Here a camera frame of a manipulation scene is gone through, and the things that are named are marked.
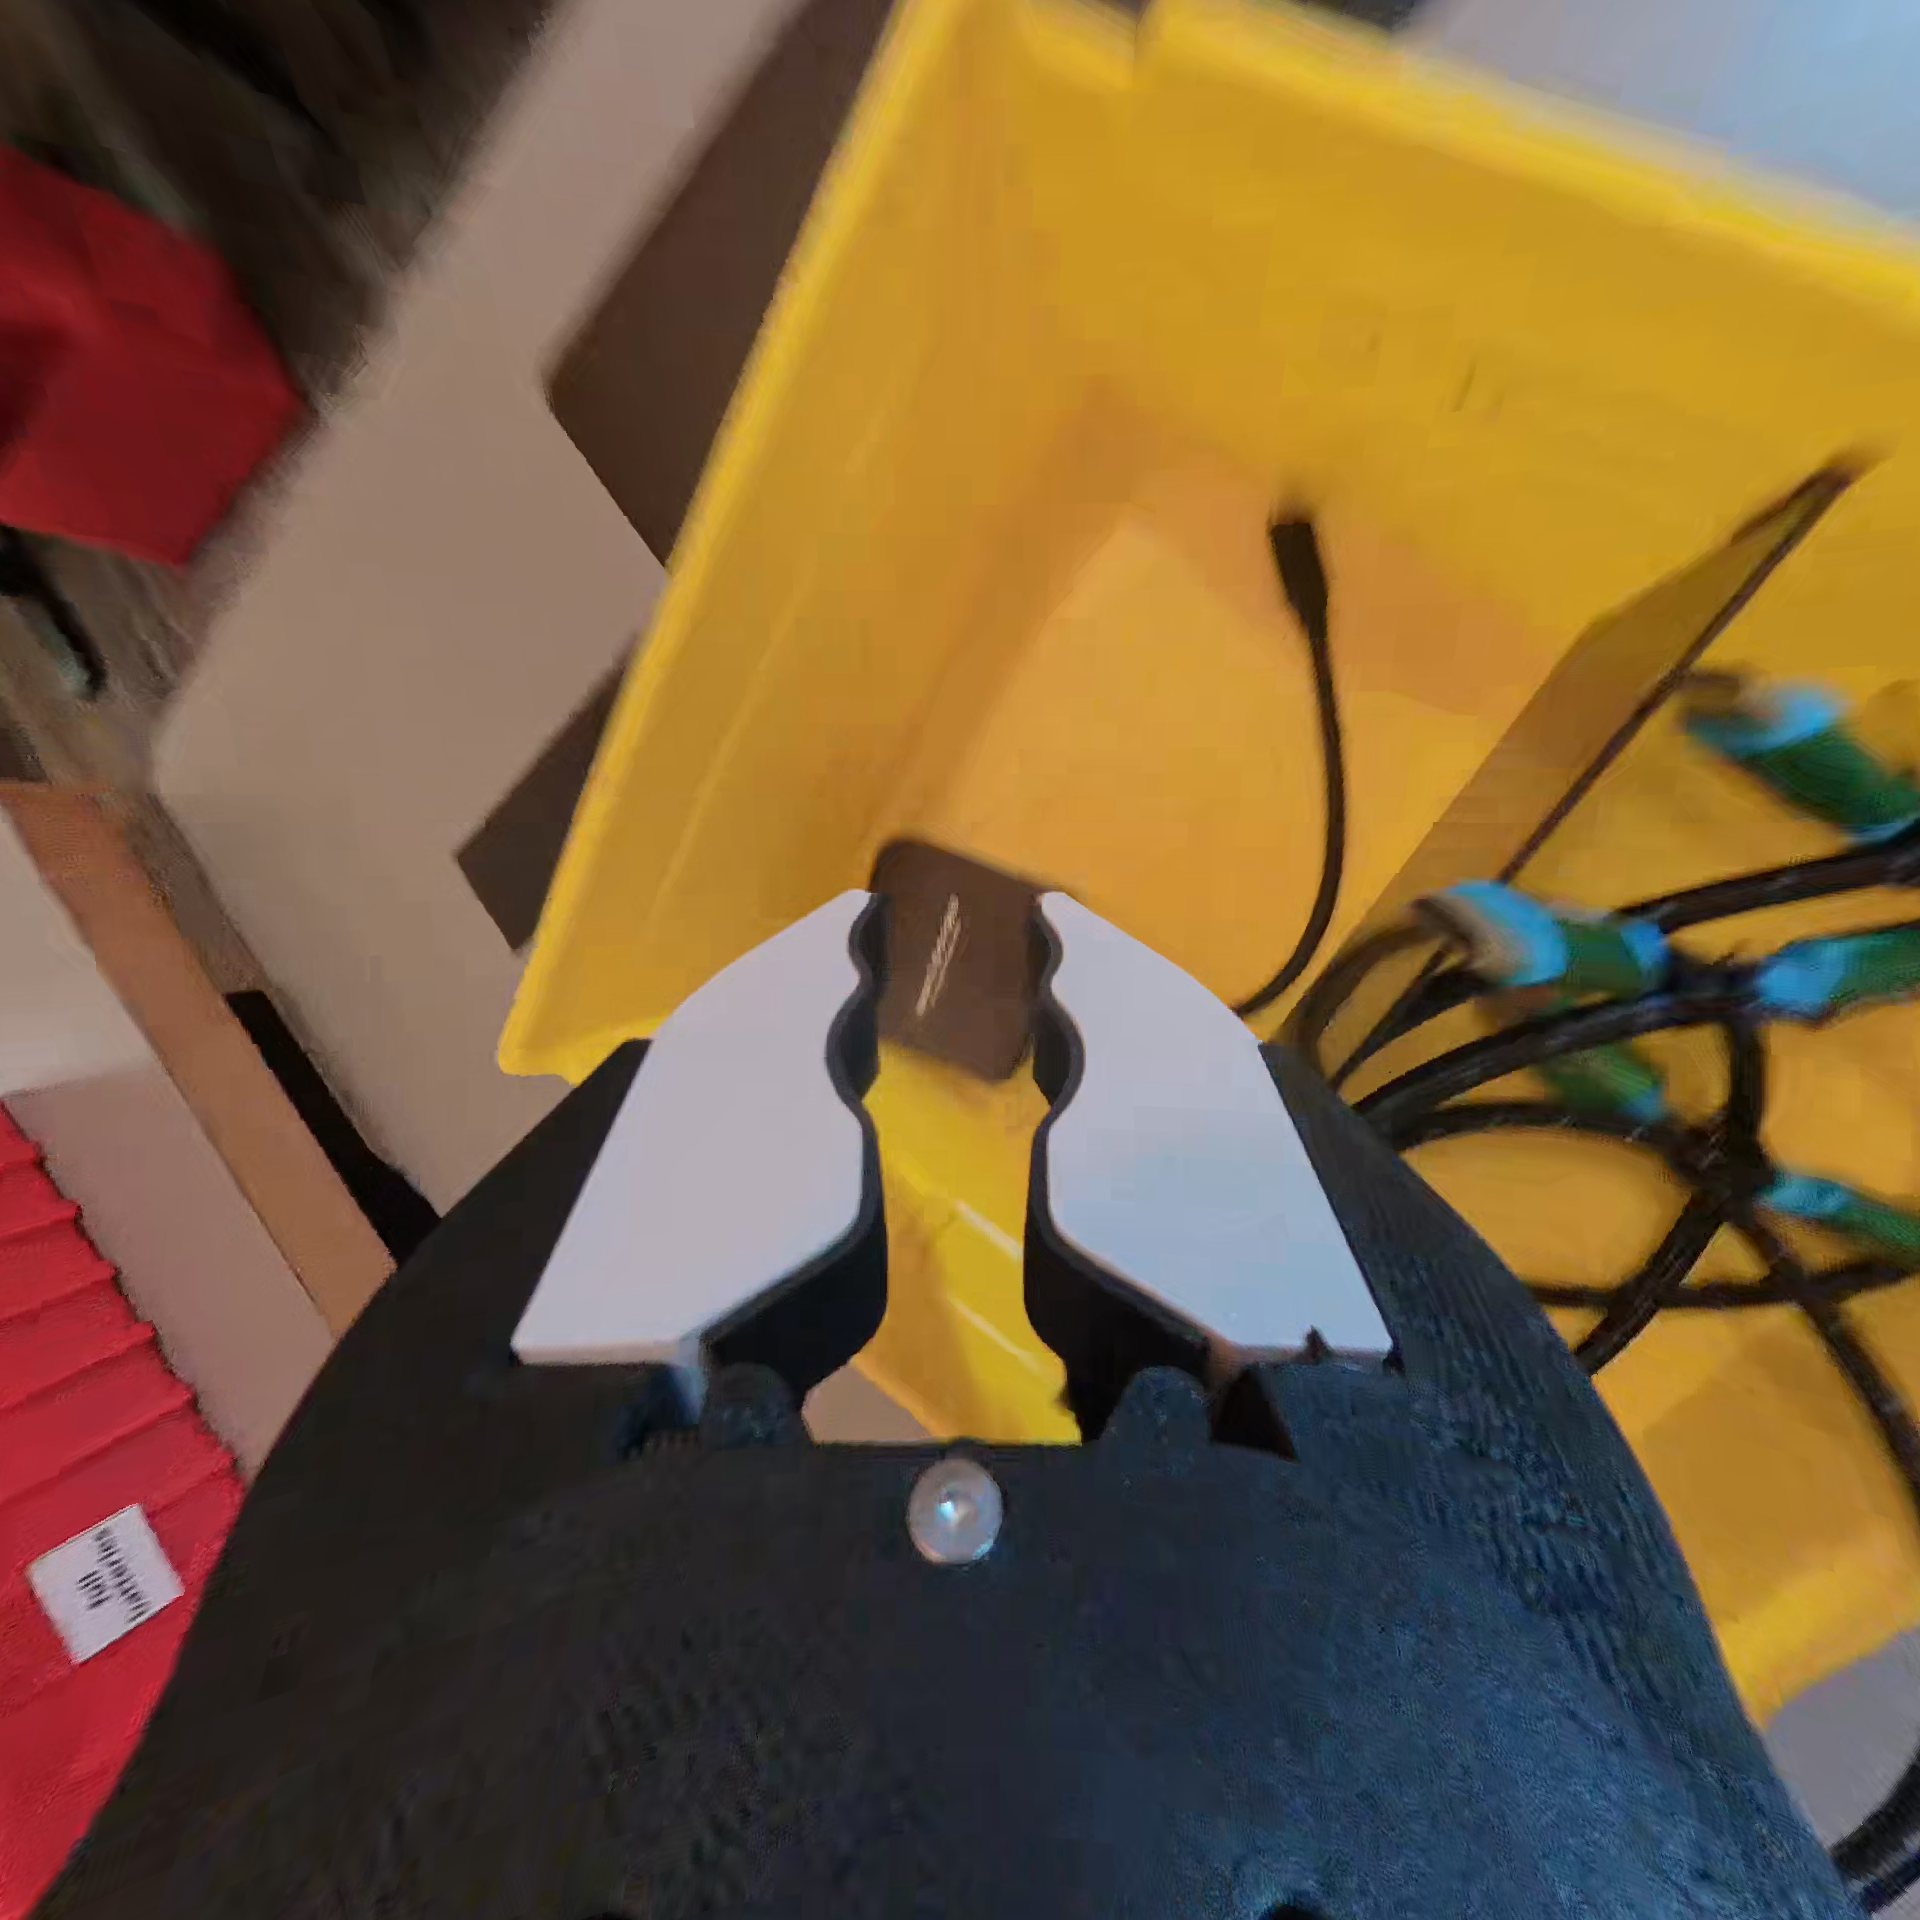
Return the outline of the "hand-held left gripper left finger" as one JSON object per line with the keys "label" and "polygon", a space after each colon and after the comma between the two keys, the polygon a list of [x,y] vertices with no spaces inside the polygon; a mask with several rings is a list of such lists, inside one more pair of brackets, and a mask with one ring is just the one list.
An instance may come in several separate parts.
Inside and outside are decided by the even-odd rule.
{"label": "hand-held left gripper left finger", "polygon": [[698,1417],[740,1366],[803,1407],[874,1338],[883,953],[883,902],[843,890],[663,1022],[519,1313],[516,1362],[657,1366]]}

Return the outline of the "black bin divider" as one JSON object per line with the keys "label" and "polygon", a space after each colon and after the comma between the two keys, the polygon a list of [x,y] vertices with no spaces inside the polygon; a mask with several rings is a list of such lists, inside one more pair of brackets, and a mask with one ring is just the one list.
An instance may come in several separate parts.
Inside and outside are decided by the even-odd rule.
{"label": "black bin divider", "polygon": [[1601,615],[1382,888],[1359,934],[1458,880],[1517,882],[1678,684],[1870,468],[1839,455],[1727,537]]}

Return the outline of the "yellow plastic bin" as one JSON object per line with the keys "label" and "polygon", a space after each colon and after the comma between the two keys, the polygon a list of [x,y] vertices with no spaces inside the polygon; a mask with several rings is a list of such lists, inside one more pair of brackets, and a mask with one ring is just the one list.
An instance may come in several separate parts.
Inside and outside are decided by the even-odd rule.
{"label": "yellow plastic bin", "polygon": [[1692,735],[1809,687],[1915,778],[1915,239],[1252,4],[907,4],[665,565],[500,1042],[587,1077],[898,837],[1245,1001],[1324,776],[1267,528],[1314,520],[1348,756],[1325,958],[1607,609],[1870,468],[1517,882],[1705,964],[1915,921],[1891,844]]}

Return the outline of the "red plastic bin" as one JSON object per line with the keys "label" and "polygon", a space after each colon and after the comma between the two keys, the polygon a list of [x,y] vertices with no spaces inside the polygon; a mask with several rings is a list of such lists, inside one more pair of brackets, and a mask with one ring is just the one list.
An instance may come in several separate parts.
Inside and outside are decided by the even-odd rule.
{"label": "red plastic bin", "polygon": [[222,257],[2,150],[2,520],[182,566],[305,418]]}

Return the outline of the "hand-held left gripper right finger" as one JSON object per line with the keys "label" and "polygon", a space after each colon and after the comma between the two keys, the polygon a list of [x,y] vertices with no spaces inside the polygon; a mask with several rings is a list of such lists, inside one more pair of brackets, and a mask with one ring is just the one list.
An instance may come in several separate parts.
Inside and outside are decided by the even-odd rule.
{"label": "hand-held left gripper right finger", "polygon": [[1260,1364],[1378,1370],[1397,1341],[1252,1031],[1062,890],[1036,900],[1023,1311],[1098,1440],[1170,1370],[1229,1407]]}

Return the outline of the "red ribbed bin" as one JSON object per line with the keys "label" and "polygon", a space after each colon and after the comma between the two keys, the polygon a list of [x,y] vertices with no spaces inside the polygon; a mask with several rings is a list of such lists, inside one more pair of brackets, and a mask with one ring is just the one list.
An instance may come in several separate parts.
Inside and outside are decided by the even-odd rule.
{"label": "red ribbed bin", "polygon": [[245,1496],[79,1206],[2,1117],[2,1916],[116,1788]]}

